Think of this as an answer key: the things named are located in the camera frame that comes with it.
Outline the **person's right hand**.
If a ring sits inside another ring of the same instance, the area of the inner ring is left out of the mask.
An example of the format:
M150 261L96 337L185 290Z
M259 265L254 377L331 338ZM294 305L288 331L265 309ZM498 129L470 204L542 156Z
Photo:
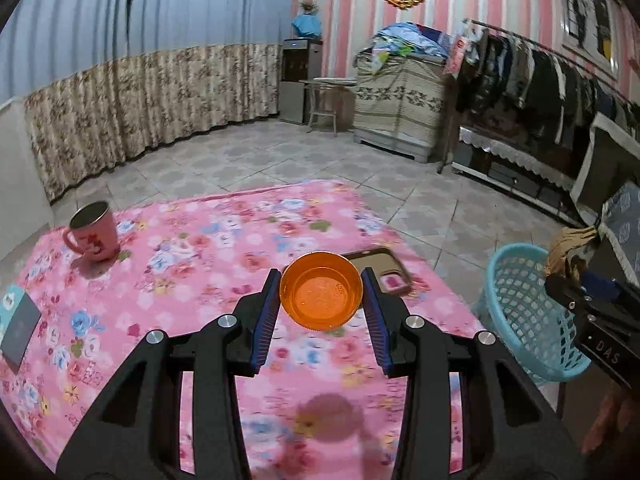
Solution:
M606 436L622 434L639 423L639 400L627 390L613 386L601 402L597 417L582 441L582 454L596 450Z

